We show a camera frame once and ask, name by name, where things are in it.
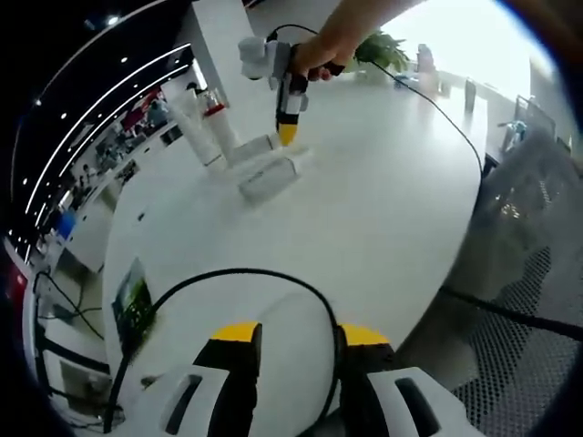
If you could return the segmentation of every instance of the cable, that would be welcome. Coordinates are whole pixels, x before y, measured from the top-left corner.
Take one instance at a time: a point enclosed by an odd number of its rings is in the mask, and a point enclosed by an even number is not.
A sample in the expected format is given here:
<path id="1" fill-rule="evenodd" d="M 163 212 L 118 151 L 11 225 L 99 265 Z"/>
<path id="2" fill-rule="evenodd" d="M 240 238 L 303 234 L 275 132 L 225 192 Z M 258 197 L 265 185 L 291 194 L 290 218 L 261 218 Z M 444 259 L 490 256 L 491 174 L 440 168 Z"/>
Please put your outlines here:
<path id="1" fill-rule="evenodd" d="M 218 278 L 221 276 L 230 276 L 230 275 L 261 275 L 261 276 L 269 276 L 272 278 L 279 278 L 287 280 L 291 283 L 297 284 L 301 287 L 307 289 L 310 293 L 312 293 L 324 306 L 326 312 L 328 313 L 328 318 L 330 319 L 330 324 L 332 327 L 332 341 L 334 347 L 334 367 L 332 372 L 332 381 L 330 383 L 330 389 L 328 390 L 328 394 L 326 396 L 326 401 L 322 407 L 322 411 L 318 416 L 317 422 L 321 422 L 326 418 L 328 414 L 328 410 L 330 409 L 330 405 L 332 404 L 332 398 L 334 393 L 336 392 L 336 385 L 338 383 L 338 371 L 337 366 L 340 361 L 340 342 L 338 339 L 338 323 L 336 322 L 336 317 L 334 316 L 334 312 L 332 311 L 332 306 L 328 302 L 328 300 L 321 294 L 317 289 L 313 286 L 308 284 L 307 282 L 302 281 L 301 279 L 294 278 L 293 276 L 287 275 L 285 273 L 280 273 L 278 271 L 267 270 L 267 269 L 223 269 L 223 270 L 215 270 L 210 271 L 208 273 L 202 273 L 200 275 L 194 276 L 189 279 L 185 279 L 182 282 L 178 283 L 166 293 L 162 295 L 160 299 L 156 301 L 156 303 L 150 308 L 148 313 L 144 316 L 142 322 L 138 325 L 138 331 L 144 332 L 150 324 L 154 321 L 154 316 L 156 313 L 164 305 L 172 296 L 178 293 L 181 290 L 184 290 L 186 287 L 196 284 L 197 282 L 202 282 L 203 280 Z M 124 376 L 126 375 L 126 371 L 128 370 L 129 362 L 131 361 L 133 354 L 128 353 L 123 356 L 121 363 L 118 367 L 118 372 L 116 373 L 116 377 L 113 381 L 113 385 L 111 386 L 111 391 L 109 392 L 109 399 L 107 400 L 107 408 L 104 415 L 103 421 L 103 433 L 107 434 L 111 432 L 111 423 L 113 422 L 113 414 L 115 410 L 115 406 L 118 402 L 118 395 L 121 389 L 121 383 L 124 380 Z"/>
<path id="2" fill-rule="evenodd" d="M 383 71 L 383 73 L 385 73 L 386 75 L 388 75 L 392 80 L 394 80 L 395 82 L 398 82 L 399 84 L 401 84 L 402 86 L 404 86 L 405 88 L 409 89 L 410 91 L 413 91 L 414 93 L 416 93 L 418 96 L 421 96 L 422 98 L 424 98 L 425 100 L 427 100 L 429 103 L 431 103 L 435 109 L 437 109 L 442 116 L 445 117 L 445 119 L 447 121 L 449 121 L 449 123 L 455 128 L 455 130 L 457 130 L 457 132 L 459 132 L 459 135 L 461 135 L 465 142 L 469 145 L 469 147 L 472 148 L 472 151 L 474 152 L 474 155 L 476 155 L 476 159 L 477 159 L 477 164 L 478 166 L 480 166 L 480 173 L 482 172 L 482 159 L 480 159 L 480 155 L 477 153 L 476 147 L 474 146 L 474 143 L 472 143 L 472 141 L 470 141 L 470 138 L 467 137 L 467 135 L 462 131 L 462 129 L 460 129 L 457 124 L 454 122 L 454 120 L 452 120 L 445 112 L 444 110 L 439 107 L 439 105 L 437 105 L 435 103 L 435 101 L 426 96 L 425 94 L 423 94 L 421 91 L 416 90 L 415 88 L 413 88 L 412 86 L 407 85 L 405 82 L 403 82 L 401 79 L 395 77 L 392 73 L 390 73 L 388 70 L 386 70 L 385 68 L 382 68 L 381 66 L 379 66 L 376 62 L 371 61 L 371 64 L 373 64 L 374 66 L 376 66 L 377 68 L 379 68 L 381 71 Z"/>
<path id="3" fill-rule="evenodd" d="M 42 319 L 42 320 L 70 320 L 70 319 L 74 319 L 75 317 L 79 317 L 80 314 L 85 314 L 85 313 L 91 312 L 91 311 L 101 311 L 101 308 L 100 307 L 86 308 L 84 310 L 81 310 L 80 312 L 76 312 L 75 314 L 71 314 L 70 316 L 48 316 L 48 317 L 38 316 L 38 318 Z"/>
<path id="4" fill-rule="evenodd" d="M 56 285 L 55 280 L 45 271 L 39 271 L 36 274 L 36 278 L 35 278 L 35 286 L 36 286 L 36 280 L 40 277 L 40 276 L 45 276 L 47 277 L 52 283 L 53 285 L 56 287 L 56 289 L 58 290 L 59 293 L 61 293 L 63 295 L 63 297 L 66 299 L 67 302 L 69 302 L 69 304 L 76 310 L 77 315 L 83 319 L 83 321 L 86 323 L 86 325 L 93 331 L 93 333 L 95 335 L 97 335 L 101 340 L 104 340 L 103 335 L 101 335 L 94 327 L 93 325 L 91 325 L 91 323 L 89 323 L 89 320 L 87 320 L 87 318 L 85 317 L 85 315 L 83 314 L 83 312 L 79 309 L 79 307 L 73 303 L 73 301 L 65 294 L 64 291 L 61 290 L 61 288 Z"/>
<path id="5" fill-rule="evenodd" d="M 564 323 L 558 320 L 529 316 L 518 311 L 509 310 L 494 303 L 475 298 L 474 296 L 468 296 L 466 294 L 457 292 L 446 286 L 440 288 L 439 291 L 452 298 L 462 300 L 463 302 L 473 305 L 481 310 L 492 312 L 506 319 L 512 320 L 515 323 L 529 326 L 531 328 L 538 328 L 540 330 L 548 330 L 559 335 L 564 335 L 565 337 L 569 337 L 570 339 L 576 341 L 583 341 L 583 328 L 579 326 L 571 325 L 569 323 Z"/>
<path id="6" fill-rule="evenodd" d="M 277 37 L 277 32 L 283 28 L 286 27 L 295 27 L 298 29 L 302 29 L 305 30 L 306 32 L 309 32 L 313 35 L 318 35 L 318 32 L 316 32 L 313 29 L 310 29 L 309 27 L 306 27 L 304 25 L 293 25 L 293 24 L 287 24 L 287 25 L 279 25 L 278 27 L 276 27 L 271 33 L 270 36 L 268 37 L 268 40 L 273 39 L 274 37 Z M 431 98 L 426 96 L 425 94 L 423 94 L 421 91 L 414 89 L 412 86 L 407 85 L 404 81 L 402 81 L 401 79 L 395 77 L 392 73 L 390 73 L 388 70 L 386 70 L 385 68 L 379 66 L 376 62 L 374 61 L 370 61 L 370 64 L 373 64 L 374 66 L 376 66 L 378 69 L 380 69 L 383 73 L 385 73 L 386 75 L 388 75 L 392 80 L 394 80 L 395 82 L 401 84 L 402 86 L 404 86 L 405 88 L 407 88 L 410 91 L 413 91 L 414 93 L 416 93 L 418 96 L 422 97 L 423 99 L 427 100 L 435 109 L 437 109 L 439 111 L 439 113 L 445 117 L 445 119 L 447 121 L 449 121 L 449 123 L 455 128 L 455 130 L 457 130 L 457 132 L 464 138 L 465 142 L 467 142 L 467 144 L 469 145 L 469 147 L 472 148 L 472 151 L 474 152 L 474 155 L 476 155 L 476 159 L 477 159 L 477 163 L 478 166 L 480 167 L 480 173 L 482 173 L 482 159 L 480 159 L 480 154 L 477 153 L 476 147 L 474 146 L 474 143 L 472 143 L 472 141 L 470 140 L 470 138 L 467 137 L 467 135 L 462 131 L 462 129 L 460 129 L 458 127 L 458 125 L 454 122 L 454 120 L 452 120 L 446 113 L 445 111 L 439 107 L 439 105 L 437 105 L 435 103 L 435 101 Z"/>
<path id="7" fill-rule="evenodd" d="M 306 32 L 310 32 L 313 35 L 318 35 L 318 32 L 316 32 L 313 29 L 310 29 L 309 27 L 306 27 L 305 25 L 292 25 L 292 24 L 287 24 L 287 25 L 278 25 L 275 29 L 273 29 L 271 31 L 271 33 L 269 34 L 269 36 L 267 37 L 268 40 L 273 39 L 274 37 L 277 37 L 277 32 L 279 30 L 285 29 L 286 27 L 294 27 L 296 29 L 301 29 L 301 30 L 305 30 Z"/>

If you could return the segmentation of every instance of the human hand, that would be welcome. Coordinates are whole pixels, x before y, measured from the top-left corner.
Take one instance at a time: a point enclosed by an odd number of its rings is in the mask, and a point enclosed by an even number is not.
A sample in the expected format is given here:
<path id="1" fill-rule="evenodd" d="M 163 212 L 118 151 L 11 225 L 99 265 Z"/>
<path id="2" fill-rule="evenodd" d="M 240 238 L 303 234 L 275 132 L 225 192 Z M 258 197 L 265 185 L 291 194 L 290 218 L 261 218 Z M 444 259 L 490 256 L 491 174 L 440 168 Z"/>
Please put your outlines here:
<path id="1" fill-rule="evenodd" d="M 329 61 L 338 66 L 346 66 L 354 56 L 355 45 L 327 44 L 320 36 L 315 36 L 297 48 L 291 61 L 294 73 L 308 77 L 311 81 L 330 80 L 332 73 L 323 65 Z"/>

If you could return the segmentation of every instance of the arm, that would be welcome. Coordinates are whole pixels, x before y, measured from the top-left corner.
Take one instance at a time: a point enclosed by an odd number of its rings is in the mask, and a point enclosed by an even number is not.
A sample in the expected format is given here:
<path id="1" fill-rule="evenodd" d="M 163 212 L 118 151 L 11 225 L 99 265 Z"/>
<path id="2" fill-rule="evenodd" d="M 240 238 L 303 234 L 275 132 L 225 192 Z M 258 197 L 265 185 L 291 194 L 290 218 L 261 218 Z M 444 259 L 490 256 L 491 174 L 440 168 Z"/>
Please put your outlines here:
<path id="1" fill-rule="evenodd" d="M 297 73 L 328 61 L 345 66 L 362 41 L 378 26 L 424 0 L 342 0 L 320 34 L 300 46 L 294 60 Z M 504 0 L 553 53 L 571 62 L 581 61 L 581 40 L 565 25 L 557 11 L 544 0 Z M 324 79 L 329 72 L 321 71 Z"/>
<path id="2" fill-rule="evenodd" d="M 392 20 L 424 0 L 342 0 L 320 34 L 300 46 L 294 61 L 296 72 L 308 75 L 310 68 L 332 60 L 345 66 L 362 41 L 379 25 Z"/>

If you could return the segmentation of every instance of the white round table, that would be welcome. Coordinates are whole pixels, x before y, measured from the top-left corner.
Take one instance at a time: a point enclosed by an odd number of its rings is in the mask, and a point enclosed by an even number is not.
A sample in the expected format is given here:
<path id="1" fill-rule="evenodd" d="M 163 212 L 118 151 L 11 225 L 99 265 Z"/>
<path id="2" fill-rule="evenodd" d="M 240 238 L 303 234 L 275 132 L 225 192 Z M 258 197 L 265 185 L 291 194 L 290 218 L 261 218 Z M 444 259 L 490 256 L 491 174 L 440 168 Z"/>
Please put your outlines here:
<path id="1" fill-rule="evenodd" d="M 256 267 L 307 281 L 330 300 L 339 322 L 378 330 L 395 349 L 422 317 L 465 236 L 480 184 L 476 156 L 408 90 L 344 77 L 311 85 L 308 94 L 296 143 L 312 159 L 275 198 L 250 205 L 235 176 L 210 177 L 184 140 L 125 186 L 103 282 L 112 371 L 121 350 L 111 302 L 135 258 L 153 300 L 202 272 Z M 461 90 L 438 103 L 483 159 L 486 102 L 478 98 L 470 118 Z M 250 102 L 249 110 L 271 122 L 274 104 Z M 245 320 L 263 323 L 251 434 L 305 429 L 330 383 L 331 337 L 318 301 L 277 279 L 214 279 L 170 300 L 128 369 L 122 406 L 131 408 L 143 376 L 192 363 L 215 330 Z"/>

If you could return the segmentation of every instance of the black ceiling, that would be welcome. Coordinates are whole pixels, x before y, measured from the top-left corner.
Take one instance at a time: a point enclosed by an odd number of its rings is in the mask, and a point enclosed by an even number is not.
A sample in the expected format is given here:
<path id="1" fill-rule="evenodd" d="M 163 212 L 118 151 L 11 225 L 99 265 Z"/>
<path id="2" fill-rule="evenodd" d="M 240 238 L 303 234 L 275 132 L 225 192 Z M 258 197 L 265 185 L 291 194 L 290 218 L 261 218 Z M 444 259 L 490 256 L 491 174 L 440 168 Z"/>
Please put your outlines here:
<path id="1" fill-rule="evenodd" d="M 152 59 L 168 52 L 174 46 L 180 30 L 182 17 L 190 1 L 167 0 L 128 21 L 112 27 L 94 44 L 85 49 L 60 73 L 42 96 L 42 106 L 33 102 L 46 85 L 55 77 L 61 66 L 79 48 L 106 28 L 110 15 L 127 15 L 150 3 L 147 0 L 118 0 L 92 2 L 37 2 L 25 5 L 18 14 L 14 29 L 15 43 L 9 47 L 13 73 L 10 87 L 17 93 L 9 107 L 11 129 L 4 132 L 2 146 L 3 198 L 2 216 L 7 222 L 0 228 L 21 228 L 27 234 L 31 218 L 24 217 L 26 203 L 38 180 L 38 176 L 61 142 L 65 134 L 104 93 L 127 75 Z M 104 117 L 137 89 L 171 71 L 175 66 L 160 60 L 131 78 L 108 96 L 87 117 L 86 122 L 95 123 L 97 114 Z M 22 125 L 15 153 L 15 184 L 10 195 L 10 164 L 12 145 L 19 124 Z M 73 140 L 83 128 L 81 124 L 71 135 Z M 62 147 L 44 181 L 54 180 L 69 160 L 67 147 Z M 28 179 L 24 186 L 22 181 Z M 51 188 L 41 184 L 31 209 L 39 209 Z"/>

